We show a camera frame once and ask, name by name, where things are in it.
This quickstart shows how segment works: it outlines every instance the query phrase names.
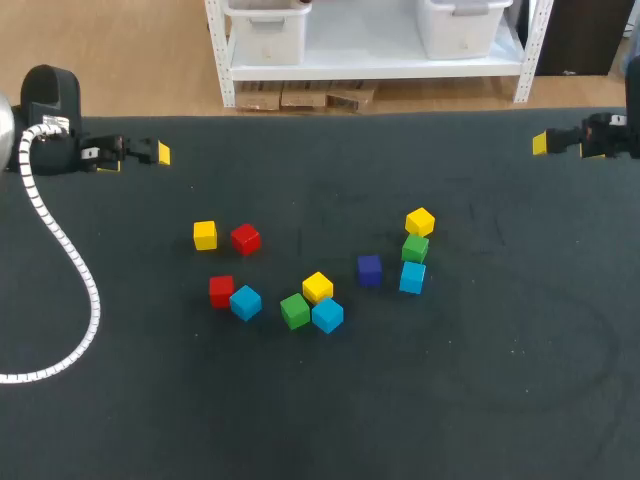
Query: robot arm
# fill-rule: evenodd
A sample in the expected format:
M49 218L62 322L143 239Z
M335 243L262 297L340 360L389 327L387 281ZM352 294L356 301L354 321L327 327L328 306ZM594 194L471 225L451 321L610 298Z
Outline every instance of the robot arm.
M0 172L17 172L17 143L33 125L59 127L65 135L55 141L36 142L31 167L36 175L75 171L120 171L121 163L135 157L142 163L169 165L169 148L157 139L127 139L123 135L93 137L84 131L80 111L80 85L76 76L60 68L32 68L20 90L20 105L10 107L0 96Z

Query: cube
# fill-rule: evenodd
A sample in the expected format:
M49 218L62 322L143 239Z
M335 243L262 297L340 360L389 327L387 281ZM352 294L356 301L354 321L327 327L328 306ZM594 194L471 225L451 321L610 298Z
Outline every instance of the cube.
M245 285L231 295L231 311L248 322L262 310L262 298L249 285Z
M419 295L427 267L421 263L405 262L400 276L400 291Z
M412 235L424 237L433 232L436 226L436 219L424 208L419 208L407 215L404 228Z
M380 255L358 257L358 280L363 287L379 287L382 284Z
M302 282L302 294L315 305L325 298L333 297L333 283L320 272L316 272Z
M260 234L252 225L245 223L231 232L231 243L242 255L250 255L260 249Z
M402 247L402 261L422 263L429 250L429 239L418 235L409 235Z
M313 307L311 318L315 326L329 334L344 321L344 310L332 298L325 298Z
M309 305L302 295L296 293L280 302L282 317L291 330L295 330L311 321Z
M209 298L214 308L229 308L229 297L233 295L233 277L212 277L209 279Z
M215 250L218 248L218 233L213 221L193 224L193 242L196 250Z

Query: storage bin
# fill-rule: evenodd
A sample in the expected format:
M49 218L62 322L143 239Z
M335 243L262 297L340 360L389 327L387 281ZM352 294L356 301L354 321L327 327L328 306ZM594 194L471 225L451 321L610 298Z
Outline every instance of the storage bin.
M304 61L311 3L298 0L226 0L236 37L234 56L245 65L295 65Z
M434 60L489 55L504 9L513 0L418 0L418 28Z

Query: wooden floor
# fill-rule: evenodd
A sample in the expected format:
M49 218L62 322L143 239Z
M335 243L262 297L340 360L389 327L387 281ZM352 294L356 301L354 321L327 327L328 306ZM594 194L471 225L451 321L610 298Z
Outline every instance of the wooden floor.
M86 115L235 114L222 107L204 0L3 1L0 90L16 103L22 78L40 63L76 73ZM515 81L383 82L372 111L515 108ZM622 105L624 82L612 73L537 78L525 107Z

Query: dark blue cube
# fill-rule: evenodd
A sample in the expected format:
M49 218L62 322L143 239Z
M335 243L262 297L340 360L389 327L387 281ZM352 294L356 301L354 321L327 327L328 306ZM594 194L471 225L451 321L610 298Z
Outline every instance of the dark blue cube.
M382 284L380 255L358 257L358 279L363 287L379 287Z

